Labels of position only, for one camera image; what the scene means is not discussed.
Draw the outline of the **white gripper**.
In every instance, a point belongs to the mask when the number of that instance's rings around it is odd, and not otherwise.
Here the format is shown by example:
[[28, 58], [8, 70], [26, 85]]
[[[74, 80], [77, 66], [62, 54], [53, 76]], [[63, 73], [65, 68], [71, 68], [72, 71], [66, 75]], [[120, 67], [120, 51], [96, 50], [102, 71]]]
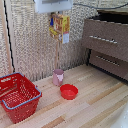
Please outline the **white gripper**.
[[[34, 0], [36, 13], [51, 13], [57, 11], [70, 10], [73, 6], [73, 0]], [[53, 26], [53, 18], [50, 20], [50, 26]]]

